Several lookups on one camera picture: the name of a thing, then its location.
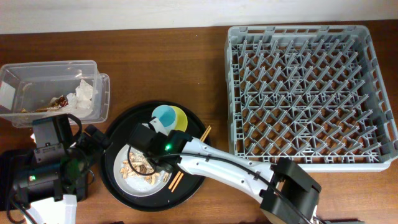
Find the gold snack wrapper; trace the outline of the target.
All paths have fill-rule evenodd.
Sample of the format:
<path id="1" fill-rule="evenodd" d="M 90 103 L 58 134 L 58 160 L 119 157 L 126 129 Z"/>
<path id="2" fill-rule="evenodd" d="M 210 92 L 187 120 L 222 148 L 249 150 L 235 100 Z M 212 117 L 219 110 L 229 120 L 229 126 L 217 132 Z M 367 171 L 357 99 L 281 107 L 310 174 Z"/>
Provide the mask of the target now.
<path id="1" fill-rule="evenodd" d="M 56 97 L 52 98 L 50 100 L 50 103 L 46 106 L 43 106 L 43 107 L 33 110 L 33 111 L 27 111 L 26 109 L 22 109 L 21 113 L 42 113 L 42 112 L 47 112 L 47 111 L 57 111 L 66 105 L 68 105 L 68 100 L 66 97 L 64 97 L 62 95 L 62 96 L 59 96 L 58 98 L 56 98 Z"/>

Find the white tissue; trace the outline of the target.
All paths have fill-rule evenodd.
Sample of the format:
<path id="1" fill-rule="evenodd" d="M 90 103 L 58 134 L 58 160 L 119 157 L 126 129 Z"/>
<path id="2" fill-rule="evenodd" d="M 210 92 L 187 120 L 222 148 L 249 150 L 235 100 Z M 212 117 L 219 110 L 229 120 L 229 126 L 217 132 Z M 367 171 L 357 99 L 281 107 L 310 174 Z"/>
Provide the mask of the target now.
<path id="1" fill-rule="evenodd" d="M 93 87 L 81 80 L 74 93 L 66 96 L 67 105 L 60 108 L 61 111 L 88 110 L 91 107 Z"/>

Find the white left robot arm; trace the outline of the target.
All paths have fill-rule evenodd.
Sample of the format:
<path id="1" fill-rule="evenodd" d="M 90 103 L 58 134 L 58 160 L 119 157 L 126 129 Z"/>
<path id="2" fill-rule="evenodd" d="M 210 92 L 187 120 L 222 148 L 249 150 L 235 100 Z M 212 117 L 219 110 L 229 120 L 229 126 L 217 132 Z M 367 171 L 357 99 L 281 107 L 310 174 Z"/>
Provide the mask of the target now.
<path id="1" fill-rule="evenodd" d="M 35 123 L 33 132 L 34 149 L 5 153 L 6 210 L 19 210 L 27 223 L 74 223 L 91 167 L 110 141 L 93 125 L 73 133 L 69 124 Z"/>

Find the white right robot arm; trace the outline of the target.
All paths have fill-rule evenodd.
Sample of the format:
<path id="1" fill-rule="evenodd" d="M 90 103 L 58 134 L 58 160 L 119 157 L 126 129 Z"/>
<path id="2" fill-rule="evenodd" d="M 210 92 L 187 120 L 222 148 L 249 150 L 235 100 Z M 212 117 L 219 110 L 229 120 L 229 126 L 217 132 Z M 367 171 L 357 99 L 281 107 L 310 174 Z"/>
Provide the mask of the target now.
<path id="1" fill-rule="evenodd" d="M 179 168 L 190 175 L 217 180 L 249 195 L 272 223 L 313 223 L 322 190 L 297 163 L 243 159 L 215 149 L 185 132 L 168 134 L 137 124 L 127 145 L 161 170 Z"/>

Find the blue cup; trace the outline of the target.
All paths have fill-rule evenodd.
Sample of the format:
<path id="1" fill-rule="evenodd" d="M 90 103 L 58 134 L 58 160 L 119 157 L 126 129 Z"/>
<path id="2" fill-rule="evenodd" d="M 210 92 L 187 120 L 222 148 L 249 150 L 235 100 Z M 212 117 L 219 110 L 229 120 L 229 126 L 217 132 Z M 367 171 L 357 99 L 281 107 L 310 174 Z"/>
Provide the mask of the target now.
<path id="1" fill-rule="evenodd" d="M 172 130 L 177 124 L 177 114 L 169 105 L 160 105 L 152 112 L 152 117 L 158 118 L 166 130 Z"/>

